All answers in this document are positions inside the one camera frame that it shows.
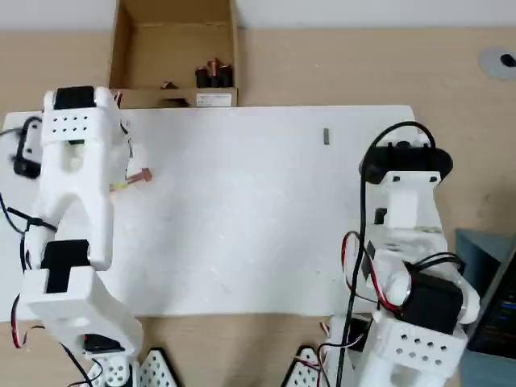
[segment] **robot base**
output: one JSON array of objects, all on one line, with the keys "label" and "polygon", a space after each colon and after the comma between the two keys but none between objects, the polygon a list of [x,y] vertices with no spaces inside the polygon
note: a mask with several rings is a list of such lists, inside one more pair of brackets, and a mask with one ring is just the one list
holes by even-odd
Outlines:
[{"label": "robot base", "polygon": [[[108,359],[98,360],[104,372],[95,379],[92,384],[94,387],[181,387],[179,378],[175,373],[172,365],[168,362],[167,357],[162,348],[153,348],[149,351],[147,358],[141,366],[135,362],[131,366],[131,373],[127,382],[120,385],[119,380],[123,379],[123,369],[120,369],[112,364]],[[94,379],[100,368],[98,365],[94,366],[88,372],[88,377]]]}]

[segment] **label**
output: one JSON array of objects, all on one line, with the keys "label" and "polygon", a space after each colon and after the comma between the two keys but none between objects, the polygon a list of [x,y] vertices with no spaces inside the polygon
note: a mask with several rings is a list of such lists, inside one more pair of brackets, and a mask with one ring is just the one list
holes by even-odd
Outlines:
[{"label": "label", "polygon": [[198,107],[229,107],[231,94],[197,94]]}]

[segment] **white board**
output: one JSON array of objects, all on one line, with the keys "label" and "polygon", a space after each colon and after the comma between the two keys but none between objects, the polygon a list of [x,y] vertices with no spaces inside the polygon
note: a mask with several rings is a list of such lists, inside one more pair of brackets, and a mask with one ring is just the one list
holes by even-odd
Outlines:
[{"label": "white board", "polygon": [[[360,160],[387,126],[414,119],[408,106],[299,106],[126,110],[150,183],[113,196],[108,290],[138,316],[345,310],[343,234],[358,227]],[[5,128],[23,123],[9,114]],[[323,128],[330,145],[323,143]],[[30,212],[36,183],[7,162],[0,192]],[[58,236],[88,237],[73,206]],[[0,320],[20,291],[19,237],[0,222]],[[31,314],[21,308],[20,318]]]}]

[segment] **open cardboard box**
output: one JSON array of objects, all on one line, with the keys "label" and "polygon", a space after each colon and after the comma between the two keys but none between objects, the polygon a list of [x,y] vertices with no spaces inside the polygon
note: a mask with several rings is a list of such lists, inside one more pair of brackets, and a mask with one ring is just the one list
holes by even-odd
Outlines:
[{"label": "open cardboard box", "polygon": [[[123,90],[123,108],[236,106],[234,0],[118,0],[115,20],[109,87]],[[213,58],[232,66],[234,87],[196,88]],[[166,81],[177,89],[160,90]]]}]

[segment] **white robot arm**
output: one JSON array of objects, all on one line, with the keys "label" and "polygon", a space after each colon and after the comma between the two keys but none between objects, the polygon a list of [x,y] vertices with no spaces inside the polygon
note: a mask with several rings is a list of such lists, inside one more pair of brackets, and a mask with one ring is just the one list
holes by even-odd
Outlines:
[{"label": "white robot arm", "polygon": [[[111,266],[113,206],[110,185],[125,181],[130,144],[110,91],[59,89],[44,99],[40,189],[30,227],[20,301],[71,352],[118,371],[112,387],[139,385],[141,324],[110,295],[98,270]],[[54,240],[72,201],[85,208],[91,239]]]},{"label": "white robot arm", "polygon": [[[344,238],[343,282],[372,301],[372,320],[361,354],[344,355],[342,348],[356,349],[360,339],[348,335],[351,315],[331,318],[328,340],[317,350],[317,386],[443,387],[468,342],[461,324],[476,319],[480,299],[461,275],[462,261],[447,252],[433,195],[452,159],[416,127],[428,132],[412,122],[384,131],[360,166],[361,200],[369,199],[375,219],[365,226],[361,203],[364,234]],[[366,183],[377,192],[366,196]]]}]

